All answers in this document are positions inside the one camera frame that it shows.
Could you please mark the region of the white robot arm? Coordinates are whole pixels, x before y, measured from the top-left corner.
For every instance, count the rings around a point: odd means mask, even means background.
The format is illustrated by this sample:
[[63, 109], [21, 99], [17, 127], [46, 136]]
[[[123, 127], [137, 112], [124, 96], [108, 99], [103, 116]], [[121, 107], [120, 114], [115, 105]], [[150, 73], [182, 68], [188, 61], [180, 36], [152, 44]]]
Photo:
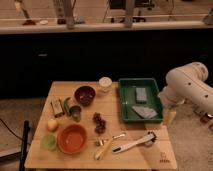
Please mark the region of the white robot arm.
[[158, 94], [163, 105], [164, 125], [173, 121], [175, 107], [182, 105], [186, 99], [213, 115], [213, 87], [205, 83], [208, 75], [207, 67], [200, 62], [192, 62], [167, 73], [167, 85]]

